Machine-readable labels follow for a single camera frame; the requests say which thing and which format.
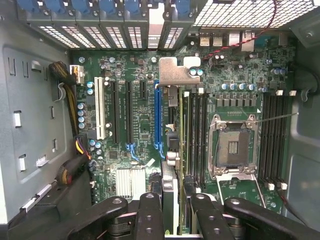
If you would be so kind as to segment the silver finned chipset heatsink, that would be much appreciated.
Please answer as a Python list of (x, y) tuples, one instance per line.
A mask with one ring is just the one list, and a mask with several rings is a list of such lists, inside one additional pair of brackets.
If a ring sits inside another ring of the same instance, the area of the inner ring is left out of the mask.
[(117, 169), (115, 171), (116, 195), (125, 199), (146, 192), (146, 170), (144, 168)]

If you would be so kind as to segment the thin metal locking lever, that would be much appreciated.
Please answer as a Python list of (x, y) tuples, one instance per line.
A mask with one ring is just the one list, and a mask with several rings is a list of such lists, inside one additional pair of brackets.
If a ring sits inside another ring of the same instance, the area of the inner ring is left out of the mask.
[(284, 114), (280, 116), (274, 116), (266, 119), (255, 120), (253, 122), (257, 124), (257, 123), (263, 123), (263, 122), (268, 122), (272, 120), (278, 120), (278, 119), (283, 119), (283, 118), (288, 118), (288, 117), (298, 116), (298, 115), (299, 115), (299, 112), (296, 112), (296, 113)]

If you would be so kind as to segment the black open PC case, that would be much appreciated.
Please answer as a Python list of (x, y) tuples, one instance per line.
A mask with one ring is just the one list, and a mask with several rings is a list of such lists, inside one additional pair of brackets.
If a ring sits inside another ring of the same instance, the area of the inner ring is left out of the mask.
[[(257, 40), (297, 41), (288, 189), (277, 213), (320, 232), (320, 0), (0, 0), (0, 240), (68, 240), (128, 211), (92, 204), (89, 156), (76, 137), (81, 51), (177, 51), (190, 40), (202, 64)], [(185, 197), (180, 235), (190, 230)]]

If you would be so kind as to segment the black RAM slot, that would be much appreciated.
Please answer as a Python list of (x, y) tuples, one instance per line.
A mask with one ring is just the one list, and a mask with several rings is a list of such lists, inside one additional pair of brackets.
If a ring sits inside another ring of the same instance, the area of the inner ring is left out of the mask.
[(293, 110), (293, 102), (295, 96), (285, 96), (284, 97), (284, 109), (285, 117), (283, 118), (284, 123), (284, 137), (283, 137), (283, 154), (282, 154), (282, 165), (281, 165), (281, 184), (284, 186), (286, 184), (286, 189), (289, 188), (289, 177), (288, 177), (288, 168), (290, 167), (289, 160), (289, 143), (290, 143), (290, 127), (292, 114), (296, 111)]
[(202, 164), (201, 164), (201, 186), (205, 187), (205, 171), (206, 171), (206, 144), (207, 144), (207, 126), (208, 126), (208, 94), (203, 94), (202, 98)]
[[(280, 117), (283, 115), (283, 95), (279, 95), (277, 96), (277, 112), (276, 112), (276, 116)], [(282, 119), (281, 118), (277, 118), (275, 120), (276, 123), (276, 148), (275, 148), (275, 152), (274, 152), (274, 160), (275, 160), (275, 173), (274, 173), (274, 184), (275, 186), (278, 188), (279, 187), (279, 178), (280, 178), (280, 174), (281, 174), (281, 161), (282, 161), (282, 128), (283, 128), (283, 124), (282, 124)]]
[(271, 119), (274, 117), (274, 111), (273, 111), (273, 97), (271, 95), (268, 95), (267, 98), (267, 103), (268, 103), (268, 118), (269, 121), (266, 122), (267, 124), (267, 149), (266, 149), (266, 180), (267, 180), (267, 187), (269, 190), (274, 189), (274, 184), (273, 181), (271, 180), (271, 165), (272, 165), (272, 150), (273, 150), (273, 123), (274, 121)]
[(202, 128), (202, 95), (195, 95), (195, 179), (199, 186), (201, 186), (201, 173), (202, 173), (202, 157), (201, 157), (201, 128)]
[(196, 94), (191, 93), (188, 99), (188, 173), (192, 175), (194, 179), (196, 179), (197, 176), (197, 158), (195, 157), (195, 154), (197, 152), (195, 144), (195, 140), (197, 139), (195, 137), (195, 134), (197, 133), (197, 131), (195, 130), (195, 127), (197, 126), (197, 114), (195, 112), (196, 105)]
[[(270, 95), (265, 93), (263, 95), (263, 108), (261, 120), (266, 120), (269, 117), (270, 108)], [(259, 180), (263, 182), (265, 180), (266, 170), (266, 151), (267, 151), (267, 125), (266, 121), (261, 122), (261, 141), (260, 141), (260, 162), (259, 162)]]
[(188, 104), (187, 104), (187, 175), (188, 175), (189, 174), (189, 100), (190, 100), (190, 92), (184, 91), (183, 93), (184, 93), (185, 97), (188, 97)]

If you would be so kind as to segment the CPU socket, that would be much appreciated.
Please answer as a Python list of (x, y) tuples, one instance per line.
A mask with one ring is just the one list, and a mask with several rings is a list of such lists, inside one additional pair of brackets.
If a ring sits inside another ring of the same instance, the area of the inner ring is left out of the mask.
[(244, 119), (213, 115), (207, 142), (207, 166), (211, 179), (231, 173), (256, 173), (259, 139), (256, 120), (254, 113)]

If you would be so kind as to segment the green motherboard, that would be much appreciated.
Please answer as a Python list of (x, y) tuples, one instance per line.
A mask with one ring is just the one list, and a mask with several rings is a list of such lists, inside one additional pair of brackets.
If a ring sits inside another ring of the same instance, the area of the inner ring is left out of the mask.
[[(210, 61), (190, 70), (193, 76), (200, 77), (200, 83), (187, 86), (184, 91), (197, 95), (208, 94), (207, 101), (207, 136), (205, 155), (205, 187), (196, 189), (213, 195), (218, 200), (219, 191), (216, 179), (211, 179), (208, 170), (208, 133), (214, 114), (222, 118), (244, 119), (255, 114), (256, 120), (262, 119), (264, 94), (272, 96), (274, 112), (277, 117), (277, 96), (283, 96), (283, 112), (285, 115), (285, 96), (295, 96), (291, 68), (297, 51), (297, 41), (289, 38), (284, 44), (275, 36), (264, 36), (254, 44), (253, 51), (237, 52), (225, 50), (215, 55)], [(116, 196), (117, 169), (145, 169), (146, 191), (150, 191), (149, 176), (162, 172), (162, 159), (154, 147), (154, 83), (159, 80), (159, 60), (162, 57), (176, 57), (181, 65), (184, 57), (201, 57), (205, 50), (194, 39), (188, 41), (176, 51), (79, 51), (73, 55), (75, 62), (84, 72), (84, 82), (76, 88), (76, 113), (78, 136), (76, 148), (79, 153), (89, 156), (88, 171), (91, 184), (91, 202), (97, 204), (109, 197)], [(104, 79), (105, 133), (106, 138), (97, 139), (96, 103), (94, 78)], [(114, 112), (112, 107), (111, 82), (118, 84), (119, 97), (119, 144), (114, 143)], [(146, 100), (140, 98), (140, 81), (146, 81)], [(132, 82), (133, 100), (133, 138), (134, 160), (127, 150), (126, 128), (126, 82)], [(164, 125), (172, 123), (167, 99), (162, 93), (162, 141), (166, 154), (166, 132)], [(281, 169), (283, 160), (284, 127), (282, 118)], [(266, 163), (264, 181), (259, 178), (261, 123), (258, 123), (257, 170), (254, 173), (266, 208), (281, 213), (283, 197), (279, 191), (285, 192), (287, 185), (282, 185), (281, 169), (279, 187), (274, 183), (276, 123), (273, 120), (273, 147), (270, 179), (274, 189), (268, 189), (266, 180)]]

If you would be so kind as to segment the metal socket cover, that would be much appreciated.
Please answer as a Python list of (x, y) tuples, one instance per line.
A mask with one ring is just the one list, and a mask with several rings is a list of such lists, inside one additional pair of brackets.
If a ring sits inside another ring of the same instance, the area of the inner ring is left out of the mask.
[(228, 173), (216, 177), (219, 199), (222, 205), (227, 198), (239, 197), (264, 208), (267, 207), (255, 174)]

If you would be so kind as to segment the white expansion slot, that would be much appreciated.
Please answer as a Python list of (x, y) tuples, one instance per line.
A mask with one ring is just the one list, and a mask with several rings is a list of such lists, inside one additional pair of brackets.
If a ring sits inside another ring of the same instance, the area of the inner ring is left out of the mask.
[(102, 77), (94, 78), (96, 138), (98, 140), (106, 138), (104, 81)]

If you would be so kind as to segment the short black expansion slot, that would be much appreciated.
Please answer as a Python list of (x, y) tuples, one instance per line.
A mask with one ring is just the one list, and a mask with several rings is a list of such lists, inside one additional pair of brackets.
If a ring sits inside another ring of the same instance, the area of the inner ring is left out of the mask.
[(147, 82), (145, 80), (141, 80), (139, 83), (139, 91), (140, 91), (140, 99), (147, 99)]

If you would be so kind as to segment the blue expansion slot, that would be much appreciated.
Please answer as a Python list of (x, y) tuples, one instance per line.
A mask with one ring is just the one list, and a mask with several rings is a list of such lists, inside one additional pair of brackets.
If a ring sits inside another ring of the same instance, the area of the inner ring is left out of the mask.
[(160, 157), (165, 159), (162, 129), (162, 91), (159, 80), (154, 81), (154, 148)]

